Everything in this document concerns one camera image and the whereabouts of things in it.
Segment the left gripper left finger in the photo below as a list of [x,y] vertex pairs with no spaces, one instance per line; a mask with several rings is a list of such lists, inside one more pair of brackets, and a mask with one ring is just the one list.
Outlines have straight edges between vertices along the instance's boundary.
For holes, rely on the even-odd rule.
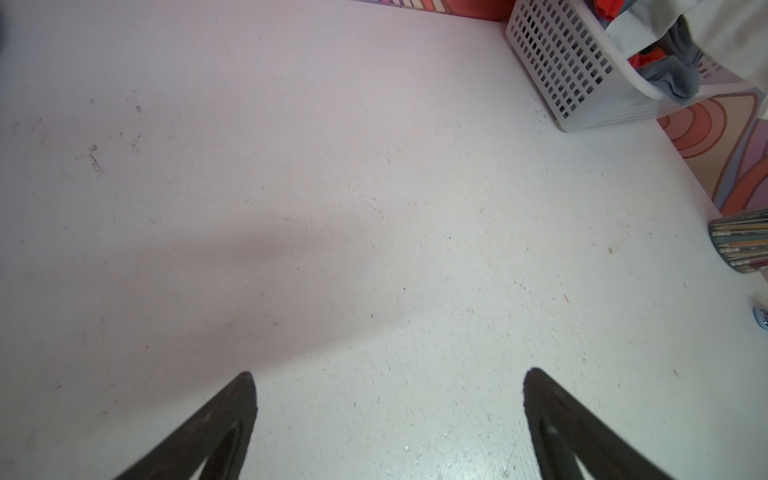
[[257,418],[253,376],[242,372],[120,479],[237,479]]

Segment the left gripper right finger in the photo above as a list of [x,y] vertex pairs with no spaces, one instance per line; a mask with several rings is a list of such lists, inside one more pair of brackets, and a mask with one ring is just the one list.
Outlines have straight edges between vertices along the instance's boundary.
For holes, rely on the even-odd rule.
[[543,479],[668,479],[540,368],[523,384],[524,410]]

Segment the white printed t-shirt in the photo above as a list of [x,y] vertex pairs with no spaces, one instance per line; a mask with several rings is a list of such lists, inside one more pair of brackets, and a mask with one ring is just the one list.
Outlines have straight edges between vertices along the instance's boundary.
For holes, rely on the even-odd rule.
[[712,60],[767,90],[767,3],[762,0],[678,1],[693,42]]

